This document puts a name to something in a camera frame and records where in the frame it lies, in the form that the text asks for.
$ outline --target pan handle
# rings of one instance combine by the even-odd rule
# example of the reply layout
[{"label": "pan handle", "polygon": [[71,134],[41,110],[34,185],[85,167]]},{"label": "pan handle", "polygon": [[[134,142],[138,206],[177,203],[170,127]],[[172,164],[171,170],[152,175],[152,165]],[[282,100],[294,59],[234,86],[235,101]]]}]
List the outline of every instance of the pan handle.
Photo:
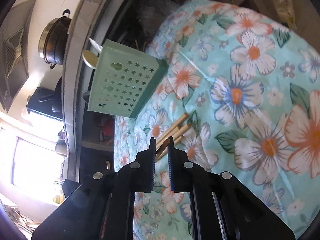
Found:
[{"label": "pan handle", "polygon": [[62,16],[64,16],[66,13],[69,14],[68,18],[70,18],[70,10],[69,9],[64,10],[62,13]]}]

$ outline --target green plastic container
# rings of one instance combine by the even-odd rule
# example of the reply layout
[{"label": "green plastic container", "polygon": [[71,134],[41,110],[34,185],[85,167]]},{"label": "green plastic container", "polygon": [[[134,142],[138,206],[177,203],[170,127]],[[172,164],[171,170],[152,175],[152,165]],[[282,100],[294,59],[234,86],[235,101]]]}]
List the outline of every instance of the green plastic container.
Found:
[{"label": "green plastic container", "polygon": [[94,73],[88,110],[136,118],[167,69],[164,60],[107,40]]}]

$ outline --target floral fabric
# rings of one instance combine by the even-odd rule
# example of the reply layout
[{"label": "floral fabric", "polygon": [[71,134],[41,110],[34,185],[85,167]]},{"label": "floral fabric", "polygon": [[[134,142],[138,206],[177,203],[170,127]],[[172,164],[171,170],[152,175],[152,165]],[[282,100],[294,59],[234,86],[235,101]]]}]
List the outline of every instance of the floral fabric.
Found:
[{"label": "floral fabric", "polygon": [[[319,54],[265,16],[207,0],[168,17],[147,52],[170,68],[136,120],[117,117],[116,171],[187,112],[176,147],[233,173],[299,237],[320,209]],[[136,194],[134,238],[192,239],[191,227],[164,157],[154,191]]]}]

